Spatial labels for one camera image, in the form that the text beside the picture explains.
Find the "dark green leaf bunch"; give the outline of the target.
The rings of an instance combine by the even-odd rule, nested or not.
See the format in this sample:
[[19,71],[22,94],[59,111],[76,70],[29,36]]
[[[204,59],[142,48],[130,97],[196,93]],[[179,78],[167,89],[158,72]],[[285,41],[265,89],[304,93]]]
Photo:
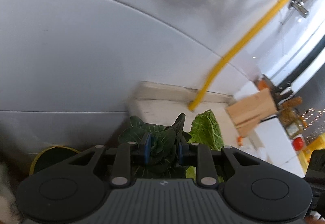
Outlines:
[[149,140],[145,145],[143,162],[133,161],[132,172],[137,178],[163,179],[184,178],[186,166],[181,166],[178,158],[181,140],[191,136],[183,131],[186,115],[179,114],[173,125],[164,126],[143,122],[139,117],[130,117],[130,127],[118,137],[120,144],[135,142],[137,145]]

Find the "black trash bin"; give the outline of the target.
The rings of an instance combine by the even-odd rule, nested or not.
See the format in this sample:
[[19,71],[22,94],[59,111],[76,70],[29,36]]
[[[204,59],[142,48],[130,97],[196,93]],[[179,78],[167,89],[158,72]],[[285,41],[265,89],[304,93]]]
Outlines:
[[50,148],[44,149],[33,159],[29,175],[31,176],[78,153],[78,150],[67,146],[51,146]]

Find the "orange peel piece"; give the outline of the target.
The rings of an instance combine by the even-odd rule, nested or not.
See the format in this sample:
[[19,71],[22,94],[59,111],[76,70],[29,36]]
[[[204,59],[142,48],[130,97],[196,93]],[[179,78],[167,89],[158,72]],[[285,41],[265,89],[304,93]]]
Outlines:
[[239,137],[237,138],[237,144],[238,144],[238,146],[243,146],[243,145],[244,145],[244,144],[243,144],[243,137],[239,136]]

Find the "wooden knife block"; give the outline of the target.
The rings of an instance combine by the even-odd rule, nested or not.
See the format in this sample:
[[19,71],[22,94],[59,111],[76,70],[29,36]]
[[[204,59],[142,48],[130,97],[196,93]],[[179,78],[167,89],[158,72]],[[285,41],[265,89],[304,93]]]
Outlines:
[[259,123],[278,110],[269,89],[246,97],[226,108],[239,136],[246,137]]

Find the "red tomato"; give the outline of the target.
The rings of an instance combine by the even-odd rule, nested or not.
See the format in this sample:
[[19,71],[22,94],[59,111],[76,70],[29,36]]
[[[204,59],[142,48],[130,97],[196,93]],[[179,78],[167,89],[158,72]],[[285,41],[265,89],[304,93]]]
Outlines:
[[303,137],[297,136],[292,140],[292,146],[296,152],[303,150],[306,147],[306,143]]

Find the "pickle jar orange lid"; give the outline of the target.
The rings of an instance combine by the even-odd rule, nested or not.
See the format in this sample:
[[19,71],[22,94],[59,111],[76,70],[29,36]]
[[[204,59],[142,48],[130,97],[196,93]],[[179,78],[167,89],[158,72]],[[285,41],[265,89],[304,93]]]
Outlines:
[[292,122],[285,128],[289,138],[294,138],[303,131],[303,124],[301,122]]

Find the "yellow detergent bottle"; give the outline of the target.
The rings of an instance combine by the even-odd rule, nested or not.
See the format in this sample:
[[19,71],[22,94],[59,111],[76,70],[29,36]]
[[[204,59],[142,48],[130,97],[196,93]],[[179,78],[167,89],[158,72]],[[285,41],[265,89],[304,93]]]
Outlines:
[[308,144],[307,147],[302,150],[300,160],[304,163],[309,163],[313,151],[320,149],[324,149],[324,133],[319,135],[313,142]]

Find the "yellow gas pipe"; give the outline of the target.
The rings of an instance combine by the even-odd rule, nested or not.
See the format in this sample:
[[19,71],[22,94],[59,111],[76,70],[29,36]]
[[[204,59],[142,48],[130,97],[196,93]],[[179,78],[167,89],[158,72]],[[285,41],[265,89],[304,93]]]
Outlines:
[[214,79],[221,72],[221,70],[232,60],[243,48],[246,46],[254,36],[261,31],[261,29],[267,25],[273,19],[273,17],[285,6],[289,0],[279,0],[274,4],[266,14],[251,27],[249,31],[213,66],[208,73],[205,82],[197,93],[194,100],[188,105],[190,111],[194,111],[196,107],[202,102],[204,95],[208,91],[209,87],[213,83]]

